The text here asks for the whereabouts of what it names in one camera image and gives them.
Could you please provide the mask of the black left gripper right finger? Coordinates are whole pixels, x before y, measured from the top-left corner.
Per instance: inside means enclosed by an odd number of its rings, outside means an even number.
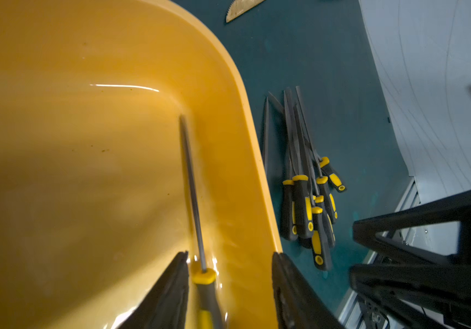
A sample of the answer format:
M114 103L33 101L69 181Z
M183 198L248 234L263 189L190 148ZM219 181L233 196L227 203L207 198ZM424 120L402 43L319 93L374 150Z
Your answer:
M279 328L343 327L287 254L273 254L272 280Z

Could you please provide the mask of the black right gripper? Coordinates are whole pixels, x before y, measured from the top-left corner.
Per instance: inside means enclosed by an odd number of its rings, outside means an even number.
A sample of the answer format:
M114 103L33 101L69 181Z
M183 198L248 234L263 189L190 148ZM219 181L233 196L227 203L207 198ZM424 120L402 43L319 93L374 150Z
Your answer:
M457 222L457 252L398 243L386 231ZM353 225L353 239L388 258L349 271L350 285L405 328L471 328L471 190Z

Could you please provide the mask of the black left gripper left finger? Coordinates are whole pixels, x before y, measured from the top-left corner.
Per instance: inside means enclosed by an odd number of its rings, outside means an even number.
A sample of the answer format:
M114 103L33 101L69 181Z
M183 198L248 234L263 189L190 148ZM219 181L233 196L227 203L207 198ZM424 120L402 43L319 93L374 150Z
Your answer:
M178 252L121 328L184 328L189 295L188 253Z

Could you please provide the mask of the file tool black yellow handle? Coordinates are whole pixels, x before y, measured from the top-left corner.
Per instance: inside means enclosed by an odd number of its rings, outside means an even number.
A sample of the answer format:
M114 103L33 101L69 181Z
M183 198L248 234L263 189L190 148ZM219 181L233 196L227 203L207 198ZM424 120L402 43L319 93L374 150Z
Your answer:
M302 131L303 139L303 151L306 151L306 158L308 164L308 178L309 178L309 190L312 205L312 221L314 224L314 232L312 238L302 239L305 245L309 245L309 248L312 250L312 259L316 268L322 271L329 271L332 268L331 256L330 256L330 247L328 245L329 239L327 238L327 232L325 227L325 222L323 221L325 214L322 208L323 203L319 202L319 196L315 191L315 175L314 175L314 166L310 159L308 147L305 144L305 128L303 127L303 119L301 117L301 110L297 105L295 105L299 116L299 123Z
M281 236L289 241L297 240L297 228L294 218L294 198L293 198L293 188L294 182L293 169L290 159L290 154L286 155L285 162L286 177L282 182L283 186L283 199L282 199L282 211L281 211L281 226L280 234Z
M285 115L285 105L284 103L280 103L278 98L276 98L272 93L268 93L269 100L272 102L273 107L280 113L283 114L285 123L286 123L286 115ZM293 93L293 99L295 102L295 105L299 107L299 103L297 100L297 95L296 91ZM308 147L308 144L306 142L306 133L305 133L305 144ZM315 191L316 194L319 196L318 201L322 202L322 208L324 210L324 214L327 215L327 218L331 225L335 224L337 219L338 219L338 211L336 207L336 202L334 199L334 196L331 192L331 189L334 189L333 186L330 185L328 181L327 176L319 176L318 173L318 165L314 166L314 175L315 175Z
M262 133L262 161L264 165L264 171L268 171L268 132L269 132L269 101L268 97L265 98L264 102L264 122L263 122L263 133Z
M301 239L312 238L314 224L312 221L312 205L309 190L308 164L306 151L303 151L303 135L299 116L295 109L292 90L283 92L286 125L289 138L290 158L293 165L292 181L294 183L294 220L297 234Z
M201 219L199 214L196 183L194 178L193 162L190 149L188 127L184 115L179 117L180 133L186 162L188 186L190 192L190 205L192 218L197 238L198 265L194 270L192 281L198 291L198 327L199 328L224 328L225 323L221 314L220 304L216 294L217 273L209 268L205 258L203 234L201 230Z
M301 110L301 117L303 119L303 127L305 128L306 133L306 142L310 150L310 157L312 159L313 166L318 165L319 176L327 176L328 181L331 186L334 187L338 193L343 193L347 190L343 180L338 176L337 171L332 167L330 159L328 157L322 157L318 154L314 143L312 142L312 136L310 134L310 129L308 125L308 120L305 115L305 102L302 97L301 87L295 86L297 100L299 103L299 109Z

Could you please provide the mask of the yellow plastic storage box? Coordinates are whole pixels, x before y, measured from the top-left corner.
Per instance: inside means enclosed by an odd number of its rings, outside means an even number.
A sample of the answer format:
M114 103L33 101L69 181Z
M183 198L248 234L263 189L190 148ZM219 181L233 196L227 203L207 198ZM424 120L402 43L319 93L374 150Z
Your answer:
M0 1L0 328L118 328L198 270L180 122L226 328L276 328L279 233L249 100L172 1Z

